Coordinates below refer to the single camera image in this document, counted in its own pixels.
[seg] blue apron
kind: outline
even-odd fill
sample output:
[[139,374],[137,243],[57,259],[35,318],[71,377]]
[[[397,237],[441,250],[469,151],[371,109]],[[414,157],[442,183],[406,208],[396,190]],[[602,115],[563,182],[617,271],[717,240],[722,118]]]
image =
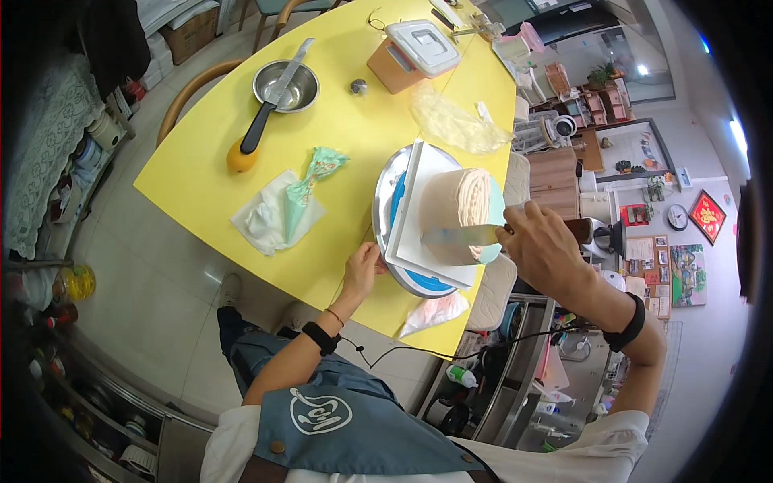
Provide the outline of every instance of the blue apron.
[[[288,342],[254,332],[234,343],[231,362],[242,395]],[[405,413],[383,381],[336,354],[322,358],[308,383],[264,394],[255,457],[279,473],[283,469],[382,475],[485,470],[477,457]],[[265,470],[260,475],[261,481],[273,481]]]

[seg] cake turntable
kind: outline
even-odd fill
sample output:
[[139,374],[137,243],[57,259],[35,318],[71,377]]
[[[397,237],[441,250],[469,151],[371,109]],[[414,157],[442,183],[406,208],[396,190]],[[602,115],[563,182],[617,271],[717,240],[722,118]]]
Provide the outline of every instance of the cake turntable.
[[[461,165],[450,154],[438,146],[432,146],[449,164],[455,168],[461,168]],[[372,212],[373,235],[376,237],[381,253],[385,253],[387,250],[387,241],[397,211],[397,204],[405,194],[405,171],[412,149],[413,145],[408,145],[394,153],[386,162],[376,184]],[[425,277],[392,264],[386,264],[386,267],[403,288],[418,297],[441,298],[456,291],[456,288],[440,282],[436,277]]]

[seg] wooden chair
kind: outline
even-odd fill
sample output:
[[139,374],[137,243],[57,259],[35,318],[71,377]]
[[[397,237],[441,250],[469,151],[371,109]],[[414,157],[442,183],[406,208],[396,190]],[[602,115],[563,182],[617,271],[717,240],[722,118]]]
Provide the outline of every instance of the wooden chair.
[[172,101],[172,104],[169,105],[169,109],[166,110],[164,120],[161,121],[161,128],[158,129],[158,137],[156,138],[155,147],[157,148],[161,144],[161,141],[164,141],[164,138],[169,135],[169,132],[175,127],[175,124],[177,123],[177,118],[180,116],[182,108],[186,105],[186,102],[190,100],[191,96],[201,88],[201,86],[210,82],[211,80],[217,79],[220,76],[226,75],[230,71],[236,69],[237,66],[239,66],[239,64],[242,62],[244,62],[244,59],[227,60],[225,62],[211,66],[209,69],[205,70],[198,76],[193,77],[193,79],[188,82],[186,86],[182,88],[182,90],[180,90],[180,94],[177,94],[177,97],[175,97],[175,99]]
[[320,15],[333,8],[332,0],[243,0],[241,17],[239,17],[239,31],[244,24],[244,16],[247,14],[248,2],[255,2],[257,10],[261,14],[261,21],[257,24],[255,44],[252,45],[252,53],[257,51],[257,43],[261,40],[261,32],[266,25],[266,17],[277,16],[277,25],[271,34],[269,42],[279,37],[279,31],[288,24],[292,12],[319,12]]

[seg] cable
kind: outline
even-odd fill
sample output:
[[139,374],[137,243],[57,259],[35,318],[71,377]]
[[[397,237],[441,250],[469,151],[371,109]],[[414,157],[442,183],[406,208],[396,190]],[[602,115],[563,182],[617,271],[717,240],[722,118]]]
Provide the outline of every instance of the cable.
[[484,348],[483,350],[477,351],[474,354],[465,355],[464,357],[456,357],[455,355],[441,354],[440,352],[435,352],[435,351],[430,350],[430,349],[419,349],[418,347],[409,347],[407,345],[399,345],[397,347],[393,347],[393,348],[389,349],[388,351],[386,351],[385,353],[380,355],[379,358],[376,359],[376,361],[373,364],[368,362],[368,359],[365,359],[365,355],[363,354],[363,350],[365,350],[365,346],[364,345],[357,345],[354,342],[352,342],[351,340],[347,339],[346,337],[341,337],[341,338],[343,340],[347,341],[349,344],[354,345],[354,348],[357,350],[357,352],[359,352],[360,356],[363,358],[363,361],[365,361],[365,364],[368,366],[368,369],[373,369],[373,367],[375,367],[375,365],[378,364],[381,359],[383,359],[387,354],[389,354],[393,350],[397,350],[397,349],[410,349],[410,350],[414,350],[414,351],[429,352],[430,354],[434,354],[434,355],[437,355],[439,357],[445,357],[445,358],[448,358],[448,359],[461,361],[461,360],[464,360],[464,359],[471,359],[473,357],[477,357],[478,355],[481,355],[484,352],[489,351],[491,349],[495,349],[497,347],[502,347],[502,346],[508,345],[508,344],[514,344],[515,342],[522,341],[525,338],[539,337],[540,335],[552,335],[552,334],[557,334],[558,332],[568,332],[568,331],[574,330],[576,328],[578,328],[578,327],[570,326],[570,327],[556,328],[556,329],[545,331],[545,332],[536,332],[534,334],[524,335],[523,337],[514,338],[513,340],[508,340],[508,341],[500,342],[499,344],[490,345],[490,346]]

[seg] apron logo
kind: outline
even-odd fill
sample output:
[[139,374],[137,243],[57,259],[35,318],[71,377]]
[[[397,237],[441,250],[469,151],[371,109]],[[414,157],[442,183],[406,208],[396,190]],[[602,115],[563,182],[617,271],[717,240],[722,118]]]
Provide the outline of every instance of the apron logo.
[[336,396],[304,397],[294,387],[290,401],[290,417],[303,434],[323,434],[341,429],[352,420],[352,408]]

